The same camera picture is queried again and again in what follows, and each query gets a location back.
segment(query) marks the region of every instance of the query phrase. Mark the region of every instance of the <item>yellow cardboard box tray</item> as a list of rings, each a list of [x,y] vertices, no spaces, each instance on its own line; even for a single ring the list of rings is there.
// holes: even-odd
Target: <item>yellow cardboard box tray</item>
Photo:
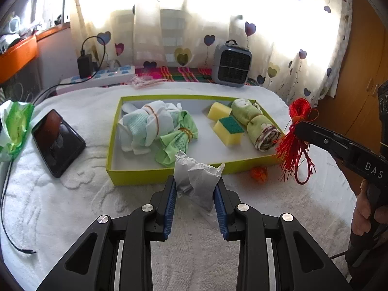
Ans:
[[[274,148],[267,152],[255,149],[247,133],[244,133],[241,144],[226,147],[213,131],[215,121],[207,118],[207,114],[214,102],[229,105],[236,98],[206,95],[142,95],[121,97],[114,116],[111,138],[109,141],[106,170],[116,186],[164,183],[167,176],[174,171],[165,168],[155,161],[155,154],[160,148],[160,142],[154,141],[150,146],[151,152],[134,155],[121,149],[117,122],[123,117],[121,109],[124,102],[130,101],[137,108],[155,100],[165,103],[181,103],[183,110],[187,110],[193,118],[199,132],[198,140],[191,140],[187,155],[198,162],[218,167],[225,163],[224,174],[247,171],[255,166],[270,166],[280,163],[274,154]],[[281,131],[271,116],[260,107],[263,114]]]

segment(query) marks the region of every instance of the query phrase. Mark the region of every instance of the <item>portable fan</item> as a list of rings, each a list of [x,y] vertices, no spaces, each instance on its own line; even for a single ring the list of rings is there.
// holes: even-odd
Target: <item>portable fan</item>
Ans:
[[[252,54],[235,40],[216,46],[211,78],[217,84],[240,87],[246,82]]]

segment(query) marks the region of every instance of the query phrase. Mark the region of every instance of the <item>white cloth bundle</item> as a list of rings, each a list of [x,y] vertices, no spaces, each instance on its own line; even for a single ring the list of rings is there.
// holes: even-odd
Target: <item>white cloth bundle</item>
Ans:
[[[118,122],[121,148],[137,155],[149,153],[156,138],[174,131],[182,106],[158,100],[137,109],[126,102],[122,110],[127,114]]]

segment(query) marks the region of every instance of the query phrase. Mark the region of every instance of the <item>red string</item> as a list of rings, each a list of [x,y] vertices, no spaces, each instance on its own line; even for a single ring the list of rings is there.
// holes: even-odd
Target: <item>red string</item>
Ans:
[[[290,125],[290,131],[279,139],[279,145],[276,148],[277,156],[282,159],[282,175],[280,176],[280,180],[286,181],[290,174],[294,174],[296,182],[300,185],[304,185],[313,174],[312,170],[314,169],[316,172],[315,165],[307,154],[308,145],[303,140],[298,139],[295,135],[295,125],[300,121],[308,121],[311,110],[310,103],[304,98],[298,98],[290,105],[292,125]],[[308,168],[308,175],[304,182],[300,182],[298,179],[298,166],[302,154],[306,157]]]

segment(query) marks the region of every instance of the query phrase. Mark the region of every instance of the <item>phone screen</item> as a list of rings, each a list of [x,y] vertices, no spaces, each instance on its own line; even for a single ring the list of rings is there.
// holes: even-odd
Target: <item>phone screen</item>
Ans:
[[[54,109],[32,129],[32,134],[48,169],[57,178],[85,148],[85,141]]]

